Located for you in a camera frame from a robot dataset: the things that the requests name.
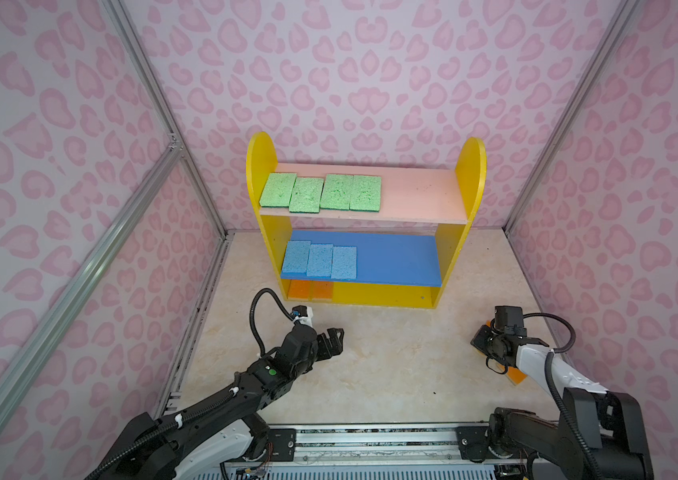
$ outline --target aluminum frame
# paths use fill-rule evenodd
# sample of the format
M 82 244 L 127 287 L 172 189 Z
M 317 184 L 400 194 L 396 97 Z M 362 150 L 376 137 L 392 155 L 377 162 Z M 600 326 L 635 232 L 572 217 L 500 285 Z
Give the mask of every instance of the aluminum frame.
M 630 25 L 637 18 L 643 2 L 644 0 L 622 0 L 616 8 L 616 13 L 611 18 L 608 27 L 606 27 L 606 32 L 603 34 L 603 38 L 600 39 L 593 57 L 587 64 L 582 74 L 582 79 L 576 85 L 576 90 L 574 90 L 571 99 L 566 104 L 564 114 L 561 115 L 558 124 L 550 135 L 550 139 L 547 140 L 547 144 L 542 149 L 539 160 L 531 171 L 531 175 L 526 181 L 524 188 L 520 191 L 518 201 L 510 211 L 510 215 L 507 216 L 507 222 L 504 225 L 506 235 L 510 235 L 517 227 L 518 220 L 526 210 L 531 196 L 536 191 L 536 187 L 541 183 L 547 168 L 555 160 L 560 145 L 574 125 L 579 112 L 583 109 L 590 91 L 595 87 L 595 83 L 598 82 L 600 75 L 613 57 Z
M 70 280 L 38 327 L 11 360 L 0 377 L 0 433 L 24 400 L 46 362 L 56 351 L 72 322 L 118 255 L 121 247 L 142 219 L 163 183 L 179 164 L 181 152 L 169 145 L 147 178 L 128 199 L 112 225 L 91 250 L 80 270 Z
M 219 284 L 221 271 L 227 260 L 227 253 L 229 252 L 232 243 L 231 237 L 232 235 L 228 235 L 228 237 L 222 239 L 216 247 L 216 253 L 214 254 L 214 259 L 211 261 L 209 272 L 206 274 L 200 288 L 201 294 L 198 296 L 195 303 L 195 312 L 190 320 L 187 321 L 185 331 L 181 334 L 179 350 L 174 356 L 170 370 L 168 370 L 168 381 L 164 385 L 161 396 L 158 398 L 158 403 L 155 405 L 154 411 L 152 412 L 152 418 L 158 418 L 169 413 L 168 403 L 171 400 L 172 395 L 176 395 L 177 392 L 181 391 L 181 384 L 192 363 L 192 354 L 195 352 L 195 344 L 203 331 L 203 325 L 209 314 L 211 301 L 213 301 L 214 293 L 216 293 L 216 286 Z
M 136 27 L 134 26 L 131 14 L 128 13 L 128 9 L 123 4 L 122 0 L 100 1 L 109 14 L 109 17 L 112 19 L 114 29 L 118 32 L 118 35 L 123 42 L 123 46 L 136 68 L 139 78 L 142 79 L 147 94 L 152 99 L 152 103 L 155 106 L 155 111 L 166 130 L 168 130 L 171 139 L 176 142 L 177 148 L 182 153 L 181 160 L 185 163 L 185 166 L 190 173 L 192 186 L 201 198 L 201 203 L 203 204 L 206 213 L 208 213 L 209 217 L 212 219 L 214 228 L 217 230 L 219 237 L 225 238 L 227 236 L 227 229 L 221 221 L 219 211 L 216 210 L 214 200 L 211 197 L 208 186 L 201 176 L 195 159 L 192 158 L 191 152 L 186 148 L 187 141 L 181 134 L 179 124 L 168 105 L 165 93 L 160 86 L 160 82 L 158 82 L 157 75 L 152 69 L 152 65 L 142 46 L 142 42 L 139 40 L 139 35 L 136 32 Z

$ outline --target pink shelf board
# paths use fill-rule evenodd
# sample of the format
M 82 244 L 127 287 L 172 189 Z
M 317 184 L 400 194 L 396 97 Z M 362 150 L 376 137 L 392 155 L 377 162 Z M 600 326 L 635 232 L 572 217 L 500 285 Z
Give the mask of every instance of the pink shelf board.
M 325 178 L 326 174 L 382 177 L 381 208 L 378 212 L 321 209 L 317 214 L 293 214 L 287 208 L 263 207 L 262 215 L 467 224 L 467 212 L 453 170 L 278 163 L 275 171 L 299 177 Z

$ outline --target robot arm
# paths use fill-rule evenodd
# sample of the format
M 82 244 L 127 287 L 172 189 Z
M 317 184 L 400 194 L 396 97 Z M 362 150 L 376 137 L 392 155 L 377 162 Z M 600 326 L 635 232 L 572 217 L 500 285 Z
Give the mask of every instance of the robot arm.
M 283 344 L 236 372 L 224 389 L 176 414 L 133 418 L 86 480 L 193 478 L 231 458 L 263 456 L 269 427 L 256 412 L 288 393 L 315 362 L 343 351 L 343 329 L 318 335 L 309 307 L 295 307 L 290 320 Z
M 482 326 L 472 345 L 488 359 L 517 368 L 550 394 L 560 410 L 557 423 L 533 412 L 497 408 L 489 419 L 488 448 L 499 452 L 525 449 L 560 466 L 569 480 L 622 478 L 652 480 L 653 470 L 640 405 L 626 393 L 611 392 L 588 379 L 540 339 L 528 337 L 517 306 L 498 306 L 491 326 Z

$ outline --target pink leopard print wall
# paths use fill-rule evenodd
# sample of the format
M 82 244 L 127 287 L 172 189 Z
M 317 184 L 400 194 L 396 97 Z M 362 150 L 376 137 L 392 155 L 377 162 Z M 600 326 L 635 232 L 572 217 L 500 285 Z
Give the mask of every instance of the pink leopard print wall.
M 618 2 L 126 4 L 223 221 L 250 229 L 245 155 L 259 130 L 280 159 L 419 168 L 453 168 L 480 137 L 475 224 L 504 225 Z
M 0 0 L 0 375 L 168 139 L 96 0 Z
M 510 241 L 582 372 L 638 398 L 678 480 L 678 0 L 650 0 Z
M 154 410 L 216 244 L 177 165 L 0 435 L 0 478 L 84 478 Z

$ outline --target wooden shelf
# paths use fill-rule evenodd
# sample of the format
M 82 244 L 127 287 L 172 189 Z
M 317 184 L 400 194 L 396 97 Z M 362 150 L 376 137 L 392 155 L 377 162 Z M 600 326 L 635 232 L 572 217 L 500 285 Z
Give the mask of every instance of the wooden shelf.
M 306 274 L 283 274 L 286 280 L 328 280 L 342 283 L 440 286 L 440 265 L 434 236 L 355 234 L 294 230 L 291 240 L 357 248 L 357 278 L 337 280 Z
M 326 174 L 382 177 L 381 208 L 378 212 L 321 209 L 317 214 L 295 214 L 287 208 L 261 207 L 261 215 L 459 225 L 469 222 L 453 170 L 278 163 L 275 171 L 299 177 L 325 178 Z
M 246 183 L 285 299 L 291 300 L 288 293 L 293 286 L 295 301 L 302 301 L 300 296 L 307 295 L 314 302 L 435 308 L 480 206 L 486 169 L 486 149 L 479 138 L 469 138 L 464 143 L 453 170 L 429 170 L 279 164 L 272 139 L 265 132 L 259 132 L 248 143 Z M 296 173 L 300 177 L 325 178 L 326 174 L 382 177 L 380 211 L 321 210 L 319 214 L 292 214 L 286 208 L 262 208 L 259 198 L 267 177 L 273 172 Z M 292 216 L 432 222 L 438 227 L 435 236 L 294 232 Z M 281 276 L 286 245 L 292 238 L 357 246 L 357 278 L 342 281 L 304 275 Z

